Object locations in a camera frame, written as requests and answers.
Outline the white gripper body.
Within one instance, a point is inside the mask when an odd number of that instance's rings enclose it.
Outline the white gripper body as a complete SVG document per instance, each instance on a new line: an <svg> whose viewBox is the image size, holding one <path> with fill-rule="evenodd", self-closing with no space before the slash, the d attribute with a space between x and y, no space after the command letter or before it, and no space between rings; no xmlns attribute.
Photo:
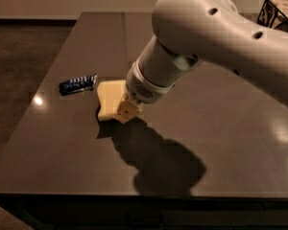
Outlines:
<svg viewBox="0 0 288 230"><path fill-rule="evenodd" d="M149 82L140 71L138 61L132 64L132 68L128 72L126 85L129 95L139 103L153 104L161 97L165 96L174 86L162 87Z"/></svg>

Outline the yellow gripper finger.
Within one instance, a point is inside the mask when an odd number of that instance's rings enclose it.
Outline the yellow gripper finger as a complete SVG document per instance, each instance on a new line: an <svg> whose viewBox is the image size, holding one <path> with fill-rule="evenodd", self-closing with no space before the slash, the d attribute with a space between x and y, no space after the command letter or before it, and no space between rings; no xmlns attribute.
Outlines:
<svg viewBox="0 0 288 230"><path fill-rule="evenodd" d="M114 115L114 119L125 124L142 112L142 106L142 103L139 103L129 95L124 95Z"/></svg>

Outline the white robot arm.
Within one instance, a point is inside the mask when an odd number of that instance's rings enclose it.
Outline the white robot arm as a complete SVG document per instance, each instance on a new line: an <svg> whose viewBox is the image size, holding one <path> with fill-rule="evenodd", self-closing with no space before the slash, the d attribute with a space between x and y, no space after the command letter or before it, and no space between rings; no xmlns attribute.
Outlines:
<svg viewBox="0 0 288 230"><path fill-rule="evenodd" d="M121 123L204 61L237 71L288 106L288 33L245 19L230 0L157 0L152 28L127 75L115 113Z"/></svg>

